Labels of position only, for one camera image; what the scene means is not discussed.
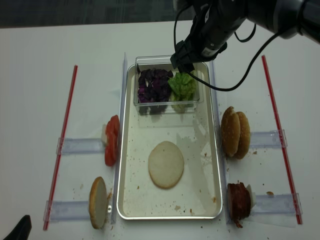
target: red rod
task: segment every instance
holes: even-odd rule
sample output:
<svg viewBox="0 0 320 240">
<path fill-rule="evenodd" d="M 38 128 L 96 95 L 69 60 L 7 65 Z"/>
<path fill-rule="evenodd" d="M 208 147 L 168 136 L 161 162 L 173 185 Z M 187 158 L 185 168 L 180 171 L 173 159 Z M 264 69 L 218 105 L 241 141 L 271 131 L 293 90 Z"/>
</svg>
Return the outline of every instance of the red rod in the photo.
<svg viewBox="0 0 320 240">
<path fill-rule="evenodd" d="M 66 134 L 69 112 L 70 112 L 70 107 L 71 107 L 71 100 L 72 100 L 72 95 L 74 93 L 74 88 L 75 88 L 75 83 L 76 83 L 77 71 L 78 71 L 78 66 L 75 65 L 74 69 L 73 69 L 72 81 L 71 81 L 71 86 L 70 86 L 70 91 L 69 91 L 69 98 L 68 98 L 68 102 L 67 102 L 66 109 L 65 109 L 64 121 L 63 121 L 61 136 L 60 136 L 61 139 L 63 139 Z M 55 189 L 56 189 L 60 159 L 61 159 L 61 154 L 58 154 L 56 156 L 56 160 L 55 160 L 55 167 L 54 167 L 53 178 L 52 178 L 52 183 L 51 183 L 51 190 L 50 190 L 50 195 L 49 195 L 49 203 L 47 205 L 47 210 L 46 210 L 47 214 L 45 216 L 45 219 L 47 221 L 45 221 L 44 225 L 43 225 L 44 231 L 48 230 L 48 226 L 49 226 L 50 209 L 51 209 L 52 201 L 54 200 L 54 194 L 55 194 Z"/>
<path fill-rule="evenodd" d="M 274 113 L 274 117 L 275 117 L 276 127 L 278 128 L 278 131 L 281 131 L 282 127 L 281 127 L 281 124 L 280 124 L 280 118 L 279 118 L 279 114 L 278 114 L 276 99 L 275 99 L 274 91 L 273 91 L 273 88 L 272 88 L 271 79 L 270 79 L 269 70 L 268 70 L 268 65 L 267 65 L 267 60 L 266 60 L 266 56 L 265 55 L 262 56 L 262 63 L 263 63 L 266 83 L 268 84 L 268 88 L 269 88 L 269 93 L 270 93 L 270 98 L 271 98 L 271 102 L 272 102 L 272 107 L 273 107 L 273 113 Z M 284 142 L 283 136 L 280 136 L 280 141 L 283 144 L 283 142 Z M 282 147 L 282 153 L 283 153 L 286 173 L 288 175 L 288 180 L 289 180 L 291 193 L 292 194 L 296 194 L 296 188 L 295 188 L 294 179 L 293 179 L 291 168 L 290 168 L 290 164 L 289 164 L 289 157 L 288 157 L 288 152 L 287 152 L 287 148 L 286 147 Z M 294 203 L 294 207 L 295 207 L 296 212 L 301 213 L 301 211 L 299 209 L 300 206 L 297 204 L 297 201 L 296 201 L 295 198 L 293 198 L 293 203 Z M 302 216 L 297 214 L 296 215 L 296 221 L 297 221 L 298 224 L 302 224 Z"/>
</svg>

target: purple cabbage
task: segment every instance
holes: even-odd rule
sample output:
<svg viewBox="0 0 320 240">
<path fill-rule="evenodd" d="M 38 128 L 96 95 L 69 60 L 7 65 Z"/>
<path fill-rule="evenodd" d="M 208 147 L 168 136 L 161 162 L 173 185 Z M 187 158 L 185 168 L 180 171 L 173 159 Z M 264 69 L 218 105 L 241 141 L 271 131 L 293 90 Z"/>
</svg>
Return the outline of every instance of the purple cabbage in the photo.
<svg viewBox="0 0 320 240">
<path fill-rule="evenodd" d="M 171 88 L 168 84 L 169 78 L 174 75 L 172 71 L 163 69 L 148 69 L 139 73 L 139 103 L 167 102 L 171 95 Z"/>
</svg>

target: baking tray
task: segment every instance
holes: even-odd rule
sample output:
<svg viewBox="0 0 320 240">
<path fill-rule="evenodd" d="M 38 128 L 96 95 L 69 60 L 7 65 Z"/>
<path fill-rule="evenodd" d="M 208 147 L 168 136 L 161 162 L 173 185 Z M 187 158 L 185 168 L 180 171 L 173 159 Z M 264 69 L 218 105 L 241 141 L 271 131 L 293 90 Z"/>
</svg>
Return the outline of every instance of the baking tray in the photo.
<svg viewBox="0 0 320 240">
<path fill-rule="evenodd" d="M 196 69 L 209 82 L 207 65 L 197 63 Z M 199 85 L 200 101 L 193 113 L 139 115 L 133 103 L 134 81 L 133 65 L 127 71 L 119 215 L 126 220 L 216 218 L 223 203 L 210 89 Z M 175 143 L 184 157 L 183 175 L 171 189 L 155 186 L 148 171 L 149 154 L 162 141 Z"/>
</svg>

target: tomato slice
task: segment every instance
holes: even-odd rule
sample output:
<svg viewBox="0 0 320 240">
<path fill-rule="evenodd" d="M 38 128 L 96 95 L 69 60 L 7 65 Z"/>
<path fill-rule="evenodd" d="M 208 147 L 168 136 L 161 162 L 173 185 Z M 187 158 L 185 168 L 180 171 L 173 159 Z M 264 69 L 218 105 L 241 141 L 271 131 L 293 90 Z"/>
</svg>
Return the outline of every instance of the tomato slice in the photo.
<svg viewBox="0 0 320 240">
<path fill-rule="evenodd" d="M 111 117 L 110 122 L 112 122 L 112 129 L 113 129 L 114 135 L 118 137 L 119 127 L 120 127 L 118 115 Z"/>
<path fill-rule="evenodd" d="M 108 146 L 105 147 L 105 151 L 104 151 L 104 163 L 107 166 L 112 166 L 113 164 L 115 164 L 115 159 L 112 158 L 111 155 L 111 151 L 110 148 Z"/>
<path fill-rule="evenodd" d="M 118 115 L 115 115 L 111 117 L 105 128 L 105 134 L 108 138 L 108 145 L 105 147 L 104 162 L 110 167 L 113 166 L 117 160 L 119 127 L 119 117 Z"/>
</svg>

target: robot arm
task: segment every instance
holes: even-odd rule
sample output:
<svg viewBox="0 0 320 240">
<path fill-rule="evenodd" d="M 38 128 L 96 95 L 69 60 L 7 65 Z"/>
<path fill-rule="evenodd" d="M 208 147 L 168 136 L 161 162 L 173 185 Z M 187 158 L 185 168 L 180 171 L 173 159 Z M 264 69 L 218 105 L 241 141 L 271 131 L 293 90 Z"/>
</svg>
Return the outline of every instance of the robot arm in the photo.
<svg viewBox="0 0 320 240">
<path fill-rule="evenodd" d="M 273 33 L 291 26 L 282 38 L 300 33 L 320 43 L 320 0 L 188 0 L 187 3 L 194 7 L 196 16 L 190 34 L 176 45 L 171 57 L 173 67 L 179 70 L 183 65 L 183 69 L 191 72 L 192 63 L 214 60 L 227 48 L 227 40 L 245 19 Z"/>
</svg>

